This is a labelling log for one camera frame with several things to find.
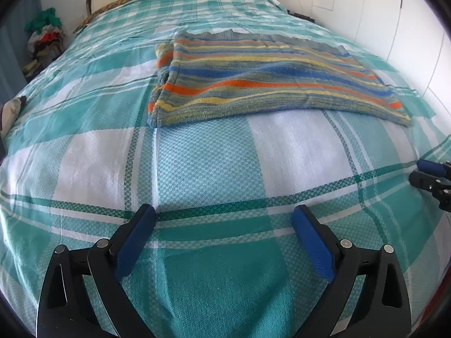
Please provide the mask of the multicolour striped knit sweater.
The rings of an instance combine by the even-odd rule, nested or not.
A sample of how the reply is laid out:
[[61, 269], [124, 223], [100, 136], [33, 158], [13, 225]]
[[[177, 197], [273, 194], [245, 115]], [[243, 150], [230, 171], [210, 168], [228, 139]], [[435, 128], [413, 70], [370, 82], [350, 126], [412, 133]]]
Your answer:
[[278, 34], [181, 31], [155, 54], [151, 127], [293, 109], [410, 124], [394, 89], [343, 46]]

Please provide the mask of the blue curtain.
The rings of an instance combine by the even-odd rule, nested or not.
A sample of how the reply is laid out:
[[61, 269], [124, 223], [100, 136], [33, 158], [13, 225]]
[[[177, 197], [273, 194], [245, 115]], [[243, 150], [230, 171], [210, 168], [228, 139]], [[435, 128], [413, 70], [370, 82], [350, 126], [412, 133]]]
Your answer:
[[12, 99], [26, 85], [21, 71], [29, 63], [25, 25], [41, 10], [41, 0], [19, 0], [1, 22], [1, 103]]

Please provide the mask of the pile of colourful clothes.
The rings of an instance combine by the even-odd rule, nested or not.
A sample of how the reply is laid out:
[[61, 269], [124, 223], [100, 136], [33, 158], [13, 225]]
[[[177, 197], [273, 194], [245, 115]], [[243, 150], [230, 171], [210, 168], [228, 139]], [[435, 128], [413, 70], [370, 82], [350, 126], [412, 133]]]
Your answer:
[[65, 32], [55, 8], [40, 11], [25, 25], [29, 34], [27, 52], [31, 62], [21, 68], [25, 79], [31, 81], [65, 51]]

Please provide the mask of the teal white plaid bedspread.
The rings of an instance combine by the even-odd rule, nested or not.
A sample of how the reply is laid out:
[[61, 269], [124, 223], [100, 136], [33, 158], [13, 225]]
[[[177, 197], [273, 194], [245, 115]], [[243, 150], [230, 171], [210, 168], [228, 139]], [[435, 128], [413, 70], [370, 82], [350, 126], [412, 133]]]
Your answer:
[[[229, 29], [343, 46], [397, 90], [412, 125], [308, 110], [150, 128], [156, 46]], [[1, 164], [1, 292], [30, 330], [54, 248], [110, 237], [144, 203], [161, 215], [123, 286], [158, 337], [292, 336], [326, 286], [293, 231], [299, 203], [357, 246], [394, 247], [414, 320], [450, 264], [450, 215], [408, 182], [418, 159], [450, 159], [446, 115], [276, 0], [135, 0], [23, 94]]]

